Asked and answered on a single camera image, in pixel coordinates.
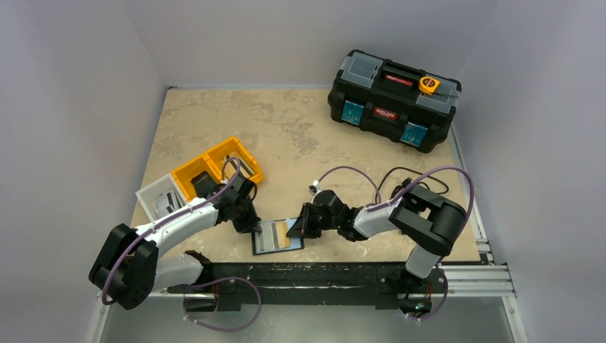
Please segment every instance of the gray compartment lid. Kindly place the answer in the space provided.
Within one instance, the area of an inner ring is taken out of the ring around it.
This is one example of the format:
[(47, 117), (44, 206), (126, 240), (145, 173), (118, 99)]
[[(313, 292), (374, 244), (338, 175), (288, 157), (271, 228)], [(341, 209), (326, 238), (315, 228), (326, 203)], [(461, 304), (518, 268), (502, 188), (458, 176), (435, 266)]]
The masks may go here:
[(452, 96), (436, 94), (427, 95), (425, 93), (421, 93), (417, 97), (417, 105), (425, 106), (428, 109), (434, 109), (435, 111), (448, 114), (451, 106), (457, 107), (459, 104), (459, 96), (461, 95), (461, 92), (457, 90), (457, 84), (439, 76), (431, 74), (427, 75), (434, 77), (439, 81), (439, 86), (435, 91), (436, 93), (448, 94)]
[(354, 52), (353, 55), (345, 57), (341, 64), (341, 79), (370, 88), (382, 64), (382, 59)]

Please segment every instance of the white wall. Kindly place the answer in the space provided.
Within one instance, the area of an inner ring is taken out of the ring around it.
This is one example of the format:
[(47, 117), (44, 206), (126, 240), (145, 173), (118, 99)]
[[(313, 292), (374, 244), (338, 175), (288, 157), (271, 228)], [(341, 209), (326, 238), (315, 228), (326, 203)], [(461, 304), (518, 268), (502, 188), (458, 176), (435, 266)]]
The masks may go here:
[(124, 0), (171, 86), (328, 86), (347, 52), (453, 77), (496, 0)]
[(603, 342), (606, 3), (500, 1), (455, 125), (532, 342)]
[(82, 342), (164, 92), (120, 0), (0, 2), (0, 342)]

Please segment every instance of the black metal base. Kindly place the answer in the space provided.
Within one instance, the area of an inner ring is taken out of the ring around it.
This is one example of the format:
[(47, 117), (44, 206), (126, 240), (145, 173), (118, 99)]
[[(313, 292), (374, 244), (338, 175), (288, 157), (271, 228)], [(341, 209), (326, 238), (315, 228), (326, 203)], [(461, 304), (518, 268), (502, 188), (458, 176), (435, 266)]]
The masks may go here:
[[(420, 280), (403, 272), (404, 266), (404, 262), (211, 263), (205, 266), (207, 273), (197, 283), (243, 277), (257, 286), (263, 304), (357, 305), (375, 309), (399, 309), (398, 294), (424, 294), (429, 282), (434, 293), (443, 293), (438, 271), (433, 270), (428, 278)], [(168, 291), (194, 293), (183, 287)], [(249, 286), (239, 282), (220, 284), (218, 311), (239, 311), (243, 304), (256, 303), (257, 297)]]

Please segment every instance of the yellow storage bin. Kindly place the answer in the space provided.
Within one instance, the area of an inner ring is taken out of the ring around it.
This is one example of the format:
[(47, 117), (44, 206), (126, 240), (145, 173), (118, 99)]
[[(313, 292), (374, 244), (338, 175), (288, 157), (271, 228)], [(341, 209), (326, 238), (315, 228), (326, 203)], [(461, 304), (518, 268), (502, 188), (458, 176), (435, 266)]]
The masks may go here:
[[(263, 181), (263, 173), (257, 160), (244, 148), (240, 140), (230, 137), (221, 144), (204, 152), (202, 155), (187, 162), (172, 171), (175, 182), (179, 185), (183, 194), (190, 202), (196, 197), (196, 190), (192, 185), (192, 179), (202, 172), (207, 172), (215, 182), (221, 181), (221, 171), (228, 157), (239, 157), (243, 162), (242, 173), (255, 184)], [(235, 172), (235, 164), (228, 165), (225, 169), (225, 177), (229, 178)]]
[[(223, 143), (217, 145), (214, 148), (209, 149), (206, 154), (208, 156), (209, 163), (217, 171), (217, 178), (221, 178), (221, 169), (223, 164), (228, 157), (238, 157), (243, 162), (241, 165), (241, 172), (244, 176), (248, 177), (250, 181), (255, 184), (260, 184), (263, 181), (263, 173), (257, 163), (257, 160), (244, 148), (240, 140), (236, 137), (230, 137)], [(225, 168), (225, 177), (232, 177), (235, 172), (235, 162), (232, 166)]]
[(172, 177), (175, 182), (179, 185), (179, 188), (183, 191), (183, 195), (188, 202), (196, 197), (196, 190), (192, 184), (192, 179), (202, 172), (207, 172), (215, 182), (220, 182), (219, 174), (220, 171), (213, 169), (211, 164), (207, 161), (207, 154), (202, 154), (195, 159), (187, 162), (179, 168), (172, 171)]

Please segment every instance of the marble surface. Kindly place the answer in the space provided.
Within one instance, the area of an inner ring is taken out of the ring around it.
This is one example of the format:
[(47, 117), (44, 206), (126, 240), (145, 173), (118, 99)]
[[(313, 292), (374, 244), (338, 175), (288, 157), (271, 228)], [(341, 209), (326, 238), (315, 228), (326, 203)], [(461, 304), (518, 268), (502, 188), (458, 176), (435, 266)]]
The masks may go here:
[[(326, 170), (355, 166), (378, 182), (394, 166), (425, 172), (454, 164), (448, 142), (421, 154), (356, 127), (330, 119), (327, 89), (168, 91), (141, 187), (181, 166), (208, 148), (236, 136), (257, 159), (265, 175), (254, 201), (263, 220), (295, 217), (311, 199), (307, 187)], [(437, 175), (450, 185), (446, 195), (466, 204), (454, 171)], [(405, 177), (392, 173), (382, 195), (387, 198)], [(441, 189), (429, 180), (432, 189)], [(341, 170), (322, 182), (350, 206), (373, 200), (373, 188), (359, 174)], [(149, 222), (137, 204), (131, 225)], [(384, 232), (365, 242), (348, 242), (335, 231), (305, 241), (305, 249), (252, 255), (251, 236), (238, 234), (223, 223), (195, 234), (167, 253), (200, 251), (214, 262), (375, 262), (404, 261), (414, 242), (397, 232)], [(478, 261), (477, 244), (468, 224), (446, 261)]]

